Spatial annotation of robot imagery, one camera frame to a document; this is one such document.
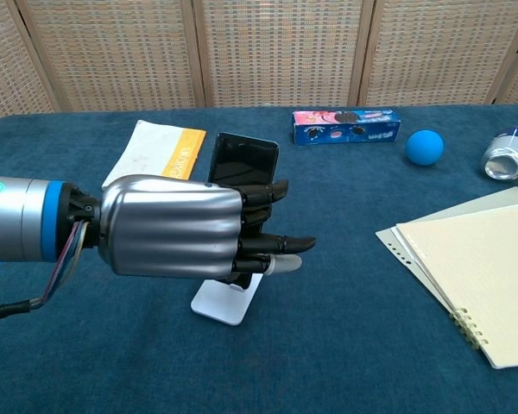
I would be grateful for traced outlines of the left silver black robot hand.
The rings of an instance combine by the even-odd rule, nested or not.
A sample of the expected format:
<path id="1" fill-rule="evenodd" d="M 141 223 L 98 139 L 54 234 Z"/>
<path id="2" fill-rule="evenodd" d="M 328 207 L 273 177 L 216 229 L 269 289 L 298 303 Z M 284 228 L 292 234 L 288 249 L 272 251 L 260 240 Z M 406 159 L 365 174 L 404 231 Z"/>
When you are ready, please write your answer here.
<path id="1" fill-rule="evenodd" d="M 232 280 L 242 273 L 291 272 L 313 236 L 265 234 L 287 180 L 222 185 L 127 175 L 104 187 L 98 248 L 123 276 Z"/>

